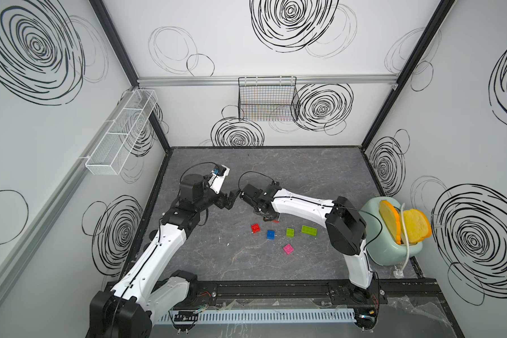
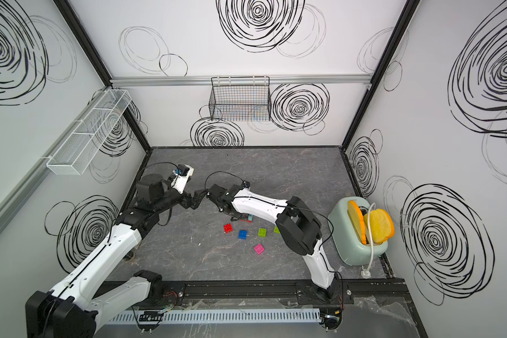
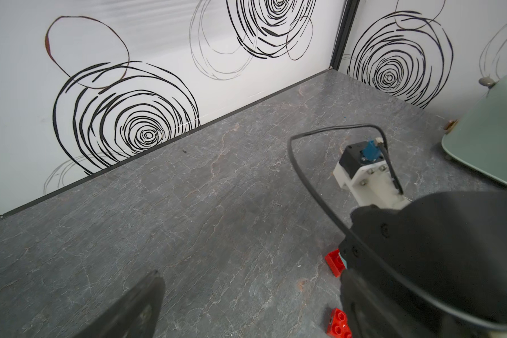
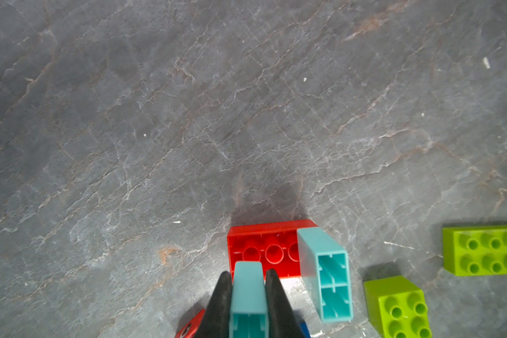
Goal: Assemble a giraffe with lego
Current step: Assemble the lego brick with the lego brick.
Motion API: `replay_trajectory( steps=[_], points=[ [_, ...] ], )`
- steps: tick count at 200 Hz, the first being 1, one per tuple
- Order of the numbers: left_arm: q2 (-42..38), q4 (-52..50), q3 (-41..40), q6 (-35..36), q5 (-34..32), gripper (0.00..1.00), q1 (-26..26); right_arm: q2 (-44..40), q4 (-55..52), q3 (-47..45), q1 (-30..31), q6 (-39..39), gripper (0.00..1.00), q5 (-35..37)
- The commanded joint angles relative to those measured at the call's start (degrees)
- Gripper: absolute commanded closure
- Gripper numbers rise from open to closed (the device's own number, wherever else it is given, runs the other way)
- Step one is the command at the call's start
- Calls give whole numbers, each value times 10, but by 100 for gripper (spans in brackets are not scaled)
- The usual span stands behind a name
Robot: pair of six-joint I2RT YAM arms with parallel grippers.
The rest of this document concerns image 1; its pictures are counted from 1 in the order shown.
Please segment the long green lego brick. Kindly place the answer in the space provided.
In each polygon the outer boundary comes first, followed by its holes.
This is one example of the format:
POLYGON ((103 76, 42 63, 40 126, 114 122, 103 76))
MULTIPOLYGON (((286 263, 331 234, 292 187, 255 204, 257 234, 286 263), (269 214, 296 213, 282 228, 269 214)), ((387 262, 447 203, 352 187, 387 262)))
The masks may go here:
POLYGON ((313 228, 313 227, 310 227, 310 226, 307 226, 307 225, 303 225, 301 227, 301 232, 304 233, 304 234, 306 234, 306 235, 310 235, 310 236, 316 237, 317 233, 318 233, 318 230, 316 228, 313 228))

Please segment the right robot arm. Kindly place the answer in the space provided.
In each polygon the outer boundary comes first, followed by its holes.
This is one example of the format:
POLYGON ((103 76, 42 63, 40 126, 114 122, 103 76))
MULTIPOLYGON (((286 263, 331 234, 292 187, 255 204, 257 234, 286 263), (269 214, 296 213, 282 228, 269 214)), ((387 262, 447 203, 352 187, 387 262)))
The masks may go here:
POLYGON ((278 183, 264 190, 248 184, 239 191, 239 197, 267 222, 288 214, 325 228, 333 248, 344 255, 350 294, 356 302, 365 302, 371 297, 373 272, 366 252, 366 222, 347 198, 307 197, 283 189, 278 183))

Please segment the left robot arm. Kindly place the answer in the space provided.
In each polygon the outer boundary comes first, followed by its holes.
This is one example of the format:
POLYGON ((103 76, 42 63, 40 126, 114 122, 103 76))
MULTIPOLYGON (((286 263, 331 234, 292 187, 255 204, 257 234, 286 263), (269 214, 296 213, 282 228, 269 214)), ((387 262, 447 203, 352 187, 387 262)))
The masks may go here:
POLYGON ((211 206, 233 207, 236 192, 221 190, 228 174, 228 167, 216 165, 208 175, 181 177, 177 198, 141 257, 111 291, 98 292, 91 300, 88 337, 149 337, 158 320, 191 296, 194 274, 177 271, 163 286, 156 283, 200 223, 202 212, 211 206))

